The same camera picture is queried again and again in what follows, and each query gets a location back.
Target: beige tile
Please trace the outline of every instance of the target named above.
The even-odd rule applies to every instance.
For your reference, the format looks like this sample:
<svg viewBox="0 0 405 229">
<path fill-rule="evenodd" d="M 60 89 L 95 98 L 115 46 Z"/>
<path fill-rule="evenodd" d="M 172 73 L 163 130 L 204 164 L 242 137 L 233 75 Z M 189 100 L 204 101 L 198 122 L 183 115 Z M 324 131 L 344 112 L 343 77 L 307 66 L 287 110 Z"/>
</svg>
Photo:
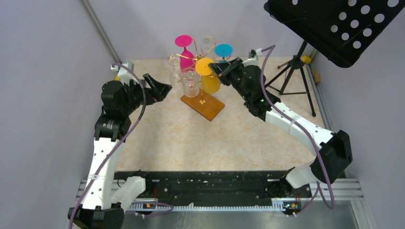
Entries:
<svg viewBox="0 0 405 229">
<path fill-rule="evenodd" d="M 266 65 L 267 79 L 280 70 L 277 65 L 289 57 L 271 57 Z M 171 68 L 164 60 L 135 60 L 138 76 L 149 73 L 168 83 Z M 284 77 L 274 82 L 280 88 Z M 291 78 L 286 92 L 303 91 L 299 71 Z M 276 126 L 253 117 L 231 86 L 221 86 L 214 96 L 225 104 L 209 122 L 189 108 L 171 91 L 161 103 L 146 108 L 134 132 L 128 137 L 116 170 L 279 170 L 306 163 L 314 156 L 301 143 Z M 313 96 L 317 117 L 312 117 L 306 95 L 280 97 L 291 109 L 323 126 Z M 140 109 L 131 115 L 132 123 Z"/>
</svg>

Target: white wall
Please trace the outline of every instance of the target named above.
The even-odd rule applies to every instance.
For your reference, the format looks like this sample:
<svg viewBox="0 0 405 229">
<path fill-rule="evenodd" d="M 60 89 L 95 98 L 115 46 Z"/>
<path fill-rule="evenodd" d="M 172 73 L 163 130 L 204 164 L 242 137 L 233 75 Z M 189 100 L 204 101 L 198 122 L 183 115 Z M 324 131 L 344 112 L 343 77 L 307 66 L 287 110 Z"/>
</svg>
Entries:
<svg viewBox="0 0 405 229">
<path fill-rule="evenodd" d="M 0 12 L 0 228 L 67 228 L 112 60 L 78 0 Z"/>
<path fill-rule="evenodd" d="M 353 162 L 378 228 L 404 228 L 405 10 L 351 68 L 315 58 L 334 127 L 349 133 Z"/>
<path fill-rule="evenodd" d="M 229 43 L 234 56 L 276 44 L 275 56 L 292 56 L 302 39 L 263 9 L 266 0 L 91 0 L 121 59 L 164 58 L 181 52 L 177 36 Z"/>
</svg>

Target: music stand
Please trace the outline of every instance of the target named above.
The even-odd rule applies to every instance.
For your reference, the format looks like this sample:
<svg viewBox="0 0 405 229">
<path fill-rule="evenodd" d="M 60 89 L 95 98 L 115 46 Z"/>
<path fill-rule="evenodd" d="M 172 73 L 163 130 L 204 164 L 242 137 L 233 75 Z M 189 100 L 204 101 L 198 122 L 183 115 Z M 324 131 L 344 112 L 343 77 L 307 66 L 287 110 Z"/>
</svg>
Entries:
<svg viewBox="0 0 405 229">
<path fill-rule="evenodd" d="M 267 86 L 291 67 L 281 90 L 276 89 L 285 94 L 292 73 L 300 69 L 306 88 L 304 93 L 308 94 L 312 116 L 315 116 L 302 69 L 304 63 L 300 60 L 305 46 L 309 43 L 339 67 L 351 67 L 404 7 L 405 0 L 268 0 L 264 8 L 270 16 L 289 27 L 304 42 L 291 61 L 278 67 L 287 64 Z"/>
</svg>

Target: pink wine glass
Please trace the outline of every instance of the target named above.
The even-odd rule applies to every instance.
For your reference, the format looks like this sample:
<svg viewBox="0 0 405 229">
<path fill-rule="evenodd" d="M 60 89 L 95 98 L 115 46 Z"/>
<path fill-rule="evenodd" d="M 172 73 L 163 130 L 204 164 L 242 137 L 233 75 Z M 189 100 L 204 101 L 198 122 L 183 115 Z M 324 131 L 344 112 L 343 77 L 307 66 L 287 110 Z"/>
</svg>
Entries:
<svg viewBox="0 0 405 229">
<path fill-rule="evenodd" d="M 176 38 L 174 43 L 177 46 L 184 48 L 183 52 L 181 53 L 182 56 L 190 58 L 187 59 L 184 57 L 180 57 L 180 69 L 182 69 L 183 72 L 186 70 L 186 68 L 194 69 L 194 62 L 192 61 L 192 59 L 194 58 L 194 54 L 186 49 L 186 47 L 192 43 L 192 37 L 189 35 L 181 35 Z"/>
</svg>

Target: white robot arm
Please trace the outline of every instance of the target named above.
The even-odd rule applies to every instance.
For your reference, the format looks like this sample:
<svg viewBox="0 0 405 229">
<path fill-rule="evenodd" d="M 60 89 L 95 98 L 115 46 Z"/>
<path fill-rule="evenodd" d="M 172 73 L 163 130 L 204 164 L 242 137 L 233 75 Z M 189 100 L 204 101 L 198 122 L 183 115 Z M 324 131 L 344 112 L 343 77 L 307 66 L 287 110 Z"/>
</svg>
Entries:
<svg viewBox="0 0 405 229">
<path fill-rule="evenodd" d="M 119 190 L 111 193 L 118 157 L 124 147 L 122 141 L 131 125 L 129 115 L 141 105 L 163 101 L 171 86 L 144 74 L 150 88 L 144 86 L 142 89 L 139 83 L 144 82 L 138 82 L 133 76 L 129 76 L 125 69 L 132 71 L 133 64 L 125 62 L 123 66 L 124 69 L 119 71 L 112 68 L 118 71 L 121 81 L 110 81 L 102 87 L 101 99 L 104 105 L 95 125 L 94 152 L 87 177 L 87 191 L 82 194 L 80 206 L 69 209 L 68 218 L 75 212 L 73 223 L 80 228 L 121 228 L 125 211 L 146 189 L 144 178 L 129 177 Z"/>
<path fill-rule="evenodd" d="M 267 123 L 276 125 L 300 141 L 311 153 L 316 156 L 315 149 L 308 136 L 297 125 L 306 129 L 315 141 L 325 165 L 328 177 L 333 183 L 352 162 L 352 151 L 347 133 L 340 130 L 334 133 L 321 128 L 288 108 L 279 98 L 266 91 L 270 101 L 276 108 L 292 118 L 286 119 L 274 109 L 265 99 L 260 86 L 260 72 L 258 67 L 257 50 L 251 50 L 249 58 L 242 61 L 236 58 L 230 62 L 210 63 L 212 69 L 224 85 L 232 85 L 245 101 L 249 112 Z M 291 168 L 282 178 L 282 187 L 288 190 L 297 189 L 310 182 L 321 181 L 326 183 L 318 157 L 299 167 Z"/>
<path fill-rule="evenodd" d="M 289 117 L 292 117 L 293 121 L 290 122 L 289 120 L 284 118 L 280 113 L 278 113 L 275 109 L 272 109 L 271 111 L 266 112 L 266 122 L 280 127 L 289 135 L 296 138 L 306 148 L 308 148 L 308 150 L 310 150 L 314 156 L 316 156 L 316 153 L 310 140 L 301 129 L 299 129 L 296 125 L 294 125 L 295 122 L 300 123 L 302 126 L 304 126 L 305 129 L 309 131 L 309 133 L 311 133 L 312 138 L 315 140 L 315 143 L 318 146 L 318 150 L 321 149 L 322 142 L 326 143 L 332 139 L 333 137 L 332 131 L 321 128 L 311 123 L 307 119 L 303 118 L 302 116 L 292 111 L 283 102 L 277 102 L 274 105 L 278 109 L 282 110 Z M 304 165 L 292 169 L 287 174 L 286 180 L 293 188 L 299 188 L 308 183 L 318 181 L 318 179 L 314 176 L 314 174 L 311 171 L 310 168 L 311 164 L 312 162 L 308 162 Z"/>
</svg>

